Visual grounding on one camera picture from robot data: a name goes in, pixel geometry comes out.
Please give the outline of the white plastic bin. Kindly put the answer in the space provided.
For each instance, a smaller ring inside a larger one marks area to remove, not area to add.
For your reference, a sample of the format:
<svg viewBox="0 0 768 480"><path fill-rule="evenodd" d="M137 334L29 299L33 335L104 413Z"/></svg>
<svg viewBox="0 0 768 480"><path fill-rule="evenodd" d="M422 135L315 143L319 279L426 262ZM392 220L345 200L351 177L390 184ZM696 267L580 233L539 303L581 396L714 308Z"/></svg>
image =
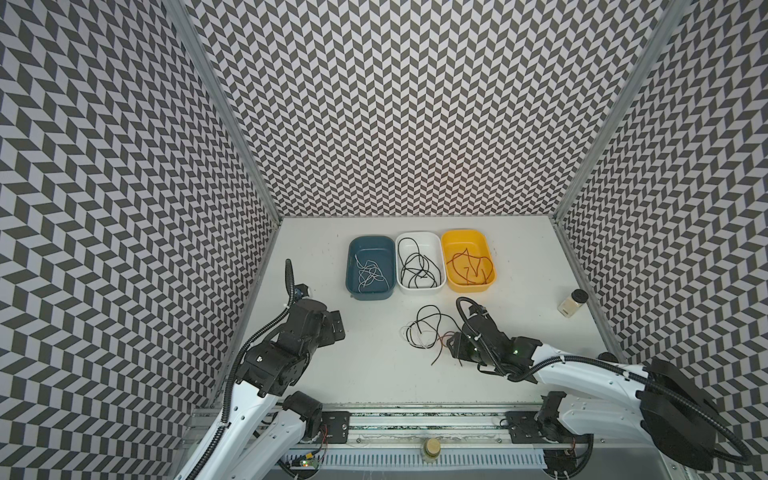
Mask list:
<svg viewBox="0 0 768 480"><path fill-rule="evenodd" d="M395 276L406 295L430 295L446 284L441 240L433 232L412 231L395 240Z"/></svg>

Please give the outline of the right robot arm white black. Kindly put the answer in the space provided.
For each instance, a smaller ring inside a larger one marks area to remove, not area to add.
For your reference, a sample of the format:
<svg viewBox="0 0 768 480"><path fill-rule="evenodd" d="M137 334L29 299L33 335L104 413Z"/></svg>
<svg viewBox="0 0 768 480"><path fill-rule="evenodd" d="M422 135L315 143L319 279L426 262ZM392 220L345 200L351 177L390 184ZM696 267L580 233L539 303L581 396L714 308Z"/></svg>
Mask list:
<svg viewBox="0 0 768 480"><path fill-rule="evenodd" d="M590 358L509 337L475 300L460 296L455 304L462 325L449 342L452 356L484 375L549 386L538 413L543 433L634 438L703 472L718 460L753 464L752 451L726 426L714 398L676 365L661 359L622 364L610 353Z"/></svg>

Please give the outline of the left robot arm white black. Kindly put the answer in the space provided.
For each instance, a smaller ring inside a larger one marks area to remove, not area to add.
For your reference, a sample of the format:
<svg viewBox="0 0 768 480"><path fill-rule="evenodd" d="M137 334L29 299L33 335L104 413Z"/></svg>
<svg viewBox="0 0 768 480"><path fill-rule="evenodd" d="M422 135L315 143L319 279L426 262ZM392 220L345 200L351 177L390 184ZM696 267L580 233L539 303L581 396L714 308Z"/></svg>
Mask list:
<svg viewBox="0 0 768 480"><path fill-rule="evenodd" d="M178 479L262 479L291 448L316 439L323 405L295 386L316 351L345 339L341 314L294 281L285 261L285 309L238 351L221 409Z"/></svg>

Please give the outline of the small jar left black lid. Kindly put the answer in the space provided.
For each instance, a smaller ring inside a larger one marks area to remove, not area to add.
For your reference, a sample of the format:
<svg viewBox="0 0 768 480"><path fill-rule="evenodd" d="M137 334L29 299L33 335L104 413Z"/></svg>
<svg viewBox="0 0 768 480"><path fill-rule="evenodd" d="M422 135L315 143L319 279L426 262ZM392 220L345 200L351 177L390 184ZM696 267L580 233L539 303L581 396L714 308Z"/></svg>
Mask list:
<svg viewBox="0 0 768 480"><path fill-rule="evenodd" d="M600 360L600 361L603 361L603 362L608 362L608 363L618 363L619 362L618 358L614 354L612 354L610 352L603 352L603 353L599 354L597 359Z"/></svg>

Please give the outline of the small jar black lid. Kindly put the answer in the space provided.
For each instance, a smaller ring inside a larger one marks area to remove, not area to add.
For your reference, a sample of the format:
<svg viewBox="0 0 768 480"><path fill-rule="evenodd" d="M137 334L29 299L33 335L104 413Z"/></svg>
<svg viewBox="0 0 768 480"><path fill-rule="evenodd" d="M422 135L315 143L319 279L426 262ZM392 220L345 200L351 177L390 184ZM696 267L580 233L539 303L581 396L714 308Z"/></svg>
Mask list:
<svg viewBox="0 0 768 480"><path fill-rule="evenodd" d="M558 312L566 317L572 317L589 300L589 294L583 289L574 289L557 307Z"/></svg>
<svg viewBox="0 0 768 480"><path fill-rule="evenodd" d="M614 354L612 354L610 352L603 352L603 353L599 354L597 359L600 360L600 361L603 361L603 362L608 362L608 363L618 363L619 362L618 358Z"/></svg>

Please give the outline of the small jar right black lid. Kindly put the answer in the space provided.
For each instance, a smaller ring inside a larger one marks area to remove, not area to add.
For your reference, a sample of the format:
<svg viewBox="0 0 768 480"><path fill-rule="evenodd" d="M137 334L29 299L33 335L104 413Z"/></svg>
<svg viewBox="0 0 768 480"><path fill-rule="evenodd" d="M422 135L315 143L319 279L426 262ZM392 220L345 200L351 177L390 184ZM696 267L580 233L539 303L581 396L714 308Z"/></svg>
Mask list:
<svg viewBox="0 0 768 480"><path fill-rule="evenodd" d="M557 307L558 312L566 317L572 317L589 300L589 294L583 289L574 289Z"/></svg>

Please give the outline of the brass knob on rail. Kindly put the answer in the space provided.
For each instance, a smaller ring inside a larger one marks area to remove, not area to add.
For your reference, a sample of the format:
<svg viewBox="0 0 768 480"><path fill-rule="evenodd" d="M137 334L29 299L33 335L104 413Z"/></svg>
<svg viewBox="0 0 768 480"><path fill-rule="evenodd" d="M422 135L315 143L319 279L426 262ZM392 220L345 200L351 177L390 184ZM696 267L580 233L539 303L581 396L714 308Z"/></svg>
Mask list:
<svg viewBox="0 0 768 480"><path fill-rule="evenodd" d="M442 445L437 438L426 439L421 446L421 455L425 462L436 462L442 451Z"/></svg>

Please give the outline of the yellow plastic bin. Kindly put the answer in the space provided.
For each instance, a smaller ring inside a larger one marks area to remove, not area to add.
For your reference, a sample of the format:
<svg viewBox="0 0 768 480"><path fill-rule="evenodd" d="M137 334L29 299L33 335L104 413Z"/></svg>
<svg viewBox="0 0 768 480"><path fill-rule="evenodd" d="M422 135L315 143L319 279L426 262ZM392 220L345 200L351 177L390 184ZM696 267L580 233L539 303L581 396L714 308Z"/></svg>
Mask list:
<svg viewBox="0 0 768 480"><path fill-rule="evenodd" d="M486 291L496 270L486 237L478 230L455 229L441 236L447 283L458 293Z"/></svg>

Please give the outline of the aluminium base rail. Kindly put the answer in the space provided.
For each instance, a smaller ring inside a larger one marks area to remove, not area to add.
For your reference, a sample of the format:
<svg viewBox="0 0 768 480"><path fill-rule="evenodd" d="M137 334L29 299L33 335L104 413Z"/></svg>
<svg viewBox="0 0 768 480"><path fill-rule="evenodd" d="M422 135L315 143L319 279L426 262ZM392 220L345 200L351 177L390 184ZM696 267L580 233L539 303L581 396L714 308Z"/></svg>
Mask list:
<svg viewBox="0 0 768 480"><path fill-rule="evenodd" d="M290 451L316 450L325 444L349 448L404 448L435 438L442 445L481 448L518 445L522 448L564 449L581 445L587 437L609 447L654 446L633 416L613 407L600 413L601 404L575 399L561 408L567 412L560 427L546 433L536 418L540 406L518 404L326 404L317 433L299 439Z"/></svg>

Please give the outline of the dark teal plastic bin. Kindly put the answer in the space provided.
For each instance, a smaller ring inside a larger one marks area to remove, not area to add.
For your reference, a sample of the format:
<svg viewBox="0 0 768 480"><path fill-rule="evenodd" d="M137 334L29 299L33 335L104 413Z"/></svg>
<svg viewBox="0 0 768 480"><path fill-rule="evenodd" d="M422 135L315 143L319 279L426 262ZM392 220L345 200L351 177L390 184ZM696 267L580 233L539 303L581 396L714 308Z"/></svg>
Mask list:
<svg viewBox="0 0 768 480"><path fill-rule="evenodd" d="M348 247L345 286L356 300L386 300L397 284L395 268L392 238L383 235L356 237Z"/></svg>

